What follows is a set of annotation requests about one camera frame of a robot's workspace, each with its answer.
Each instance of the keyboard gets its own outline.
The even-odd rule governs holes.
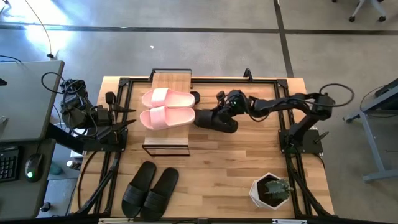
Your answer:
[[[0,146],[0,183],[18,179],[21,151],[19,146]]]

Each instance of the pink slipper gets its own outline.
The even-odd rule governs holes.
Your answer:
[[[185,108],[192,107],[195,104],[195,97],[190,93],[182,93],[169,88],[156,88],[144,94],[142,104],[148,108],[158,106]]]
[[[192,108],[160,106],[143,111],[139,119],[147,129],[156,131],[190,124],[195,120],[195,112]]]

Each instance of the succulent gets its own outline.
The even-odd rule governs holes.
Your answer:
[[[290,192],[294,190],[285,179],[272,180],[267,182],[265,186],[268,189],[265,194],[271,194],[273,199],[286,200],[289,198]]]

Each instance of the black slide sandal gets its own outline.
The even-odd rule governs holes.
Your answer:
[[[174,187],[178,181],[178,171],[174,168],[167,168],[160,176],[145,199],[144,206],[141,210],[141,218],[145,222],[155,222],[160,220],[166,211],[167,204],[174,191]]]
[[[122,211],[125,216],[133,218],[138,215],[145,202],[155,172],[156,166],[153,162],[146,161],[140,166],[123,195]]]
[[[215,112],[209,109],[195,109],[195,120],[193,122],[200,128],[213,129],[224,133],[234,133],[238,130],[238,122],[229,121],[227,123],[220,120],[219,116],[215,116]]]
[[[191,94],[195,98],[195,105],[197,105],[200,102],[200,94],[197,91],[192,91]]]

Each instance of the potted plant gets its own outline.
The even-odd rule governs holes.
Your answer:
[[[287,180],[268,173],[253,182],[249,194],[257,207],[276,210],[289,199],[291,191]]]

